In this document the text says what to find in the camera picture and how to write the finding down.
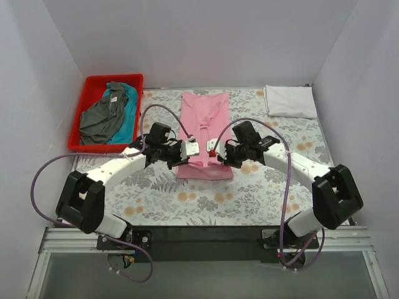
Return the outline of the pink t shirt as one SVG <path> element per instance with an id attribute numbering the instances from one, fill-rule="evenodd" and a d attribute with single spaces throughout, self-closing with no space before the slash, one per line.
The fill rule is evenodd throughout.
<path id="1" fill-rule="evenodd" d="M 178 166 L 176 177 L 208 181 L 233 178 L 231 168 L 222 165 L 207 152 L 207 142 L 217 138 L 230 123 L 228 93 L 182 93 L 180 120 L 187 132 L 195 137 L 200 153 L 199 156 L 191 157 L 188 164 Z"/>

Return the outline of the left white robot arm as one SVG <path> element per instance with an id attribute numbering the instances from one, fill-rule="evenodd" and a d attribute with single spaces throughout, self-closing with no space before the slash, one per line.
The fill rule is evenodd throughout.
<path id="1" fill-rule="evenodd" d="M 57 216 L 86 234 L 111 236 L 119 249 L 128 248 L 133 235 L 125 220 L 105 210 L 106 195 L 130 175 L 157 161 L 171 169 L 199 154 L 193 136 L 188 140 L 168 139 L 170 131 L 169 126 L 156 122 L 149 133 L 130 143 L 116 158 L 86 173 L 70 173 L 55 209 Z"/>

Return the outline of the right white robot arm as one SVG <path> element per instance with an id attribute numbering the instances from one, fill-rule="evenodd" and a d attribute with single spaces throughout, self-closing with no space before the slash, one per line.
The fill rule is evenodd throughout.
<path id="1" fill-rule="evenodd" d="M 261 137 L 249 119 L 233 127 L 233 143 L 221 138 L 209 140 L 210 156 L 221 164 L 240 168 L 246 160 L 286 173 L 287 180 L 295 180 L 312 194 L 312 207 L 283 218 L 280 229 L 266 239 L 296 247 L 305 236 L 321 229 L 334 230 L 363 207 L 363 200 L 349 168 L 339 164 L 331 167 L 315 162 L 288 149 L 278 135 Z"/>

